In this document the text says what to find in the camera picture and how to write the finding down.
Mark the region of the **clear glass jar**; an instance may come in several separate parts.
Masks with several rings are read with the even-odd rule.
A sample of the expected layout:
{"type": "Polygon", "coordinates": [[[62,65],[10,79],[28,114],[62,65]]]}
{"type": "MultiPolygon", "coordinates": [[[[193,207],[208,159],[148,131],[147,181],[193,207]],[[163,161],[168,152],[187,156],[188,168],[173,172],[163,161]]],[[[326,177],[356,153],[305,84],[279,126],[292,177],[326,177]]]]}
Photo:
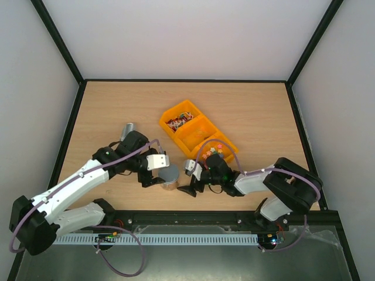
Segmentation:
{"type": "Polygon", "coordinates": [[[161,183],[160,186],[166,191],[176,190],[179,187],[179,181],[166,181],[164,183],[161,183]]]}

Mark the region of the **round metal jar lid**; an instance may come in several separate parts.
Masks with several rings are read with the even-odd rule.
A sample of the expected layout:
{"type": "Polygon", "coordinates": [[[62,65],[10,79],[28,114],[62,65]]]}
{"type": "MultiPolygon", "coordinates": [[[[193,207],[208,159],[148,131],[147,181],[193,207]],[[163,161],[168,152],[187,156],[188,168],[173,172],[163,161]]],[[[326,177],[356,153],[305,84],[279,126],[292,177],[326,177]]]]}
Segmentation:
{"type": "Polygon", "coordinates": [[[175,164],[170,164],[168,167],[161,168],[158,176],[165,181],[166,184],[172,184],[179,178],[179,168],[175,164]]]}

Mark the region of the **metal candy scoop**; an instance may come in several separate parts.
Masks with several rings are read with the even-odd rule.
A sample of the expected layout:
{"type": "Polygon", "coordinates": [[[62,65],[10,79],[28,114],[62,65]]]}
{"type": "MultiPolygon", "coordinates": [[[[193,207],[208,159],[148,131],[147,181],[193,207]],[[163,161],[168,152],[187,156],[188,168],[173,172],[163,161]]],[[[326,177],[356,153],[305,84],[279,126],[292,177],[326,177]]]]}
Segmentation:
{"type": "Polygon", "coordinates": [[[122,142],[126,136],[131,132],[131,131],[134,131],[135,130],[135,124],[130,122],[130,123],[127,123],[126,126],[123,128],[122,132],[121,132],[121,136],[120,136],[120,141],[122,142]]]}

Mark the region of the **yellow bin with popsicle candies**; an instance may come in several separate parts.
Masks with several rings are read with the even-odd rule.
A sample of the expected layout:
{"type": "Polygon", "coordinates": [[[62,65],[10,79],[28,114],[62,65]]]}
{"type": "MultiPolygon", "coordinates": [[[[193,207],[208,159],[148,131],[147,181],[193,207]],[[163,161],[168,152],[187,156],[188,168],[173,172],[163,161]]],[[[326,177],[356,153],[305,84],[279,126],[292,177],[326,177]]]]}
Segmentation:
{"type": "Polygon", "coordinates": [[[188,157],[194,156],[200,145],[219,130],[205,116],[198,116],[177,129],[175,142],[188,157]]]}

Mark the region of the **yellow bin with lollipops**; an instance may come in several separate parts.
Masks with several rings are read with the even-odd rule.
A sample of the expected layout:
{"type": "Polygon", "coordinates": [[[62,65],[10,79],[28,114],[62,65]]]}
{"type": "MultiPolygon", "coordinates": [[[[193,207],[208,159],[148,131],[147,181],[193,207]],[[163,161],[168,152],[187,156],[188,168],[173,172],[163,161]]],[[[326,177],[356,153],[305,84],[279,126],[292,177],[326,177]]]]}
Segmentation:
{"type": "Polygon", "coordinates": [[[187,122],[195,119],[202,112],[190,100],[184,100],[172,108],[167,109],[159,120],[159,125],[170,135],[173,136],[176,131],[187,122]]]}

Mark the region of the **yellow bin with star candies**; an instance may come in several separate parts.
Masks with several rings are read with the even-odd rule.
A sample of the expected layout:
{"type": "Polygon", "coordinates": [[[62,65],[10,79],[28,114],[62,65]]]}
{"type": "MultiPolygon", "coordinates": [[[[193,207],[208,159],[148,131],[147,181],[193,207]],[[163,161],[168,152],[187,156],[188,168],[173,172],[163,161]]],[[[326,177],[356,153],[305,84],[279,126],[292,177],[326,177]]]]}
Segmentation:
{"type": "Polygon", "coordinates": [[[235,160],[234,155],[238,154],[238,149],[226,136],[217,132],[200,140],[198,144],[193,147],[188,158],[196,159],[197,155],[199,155],[199,160],[206,160],[209,156],[214,154],[218,154],[227,163],[230,163],[235,160]]]}

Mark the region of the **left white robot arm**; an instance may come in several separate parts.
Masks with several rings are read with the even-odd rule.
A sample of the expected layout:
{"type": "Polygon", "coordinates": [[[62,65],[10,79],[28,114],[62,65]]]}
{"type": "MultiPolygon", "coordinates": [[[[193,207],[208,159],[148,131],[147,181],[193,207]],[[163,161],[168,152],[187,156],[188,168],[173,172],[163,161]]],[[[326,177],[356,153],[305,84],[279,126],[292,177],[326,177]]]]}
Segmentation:
{"type": "Polygon", "coordinates": [[[123,140],[99,148],[83,167],[51,189],[31,199],[25,196],[16,199],[9,223],[12,232],[9,250],[38,255],[61,236],[108,224],[114,210],[102,198],[73,210],[69,206],[116,175],[126,171],[135,173],[144,188],[164,183],[164,179],[153,176],[153,171],[169,167],[169,156],[162,147],[153,148],[153,144],[159,141],[131,131],[123,140]],[[13,247],[16,240],[21,243],[19,250],[13,247]]]}

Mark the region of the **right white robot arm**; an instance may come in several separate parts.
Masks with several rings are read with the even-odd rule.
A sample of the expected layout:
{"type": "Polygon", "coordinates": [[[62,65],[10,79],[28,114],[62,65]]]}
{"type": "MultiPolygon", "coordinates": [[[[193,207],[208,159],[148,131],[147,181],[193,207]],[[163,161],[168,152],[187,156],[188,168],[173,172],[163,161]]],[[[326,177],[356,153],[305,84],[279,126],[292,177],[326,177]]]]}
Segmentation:
{"type": "Polygon", "coordinates": [[[185,161],[184,171],[191,177],[190,184],[178,190],[192,197],[212,185],[220,186],[231,197],[270,191],[272,195],[260,202],[251,219],[262,230],[269,229],[289,213],[306,215],[312,204],[320,200],[323,186],[317,175],[285,157],[265,169],[241,172],[231,169],[221,156],[214,154],[204,162],[185,161]]]}

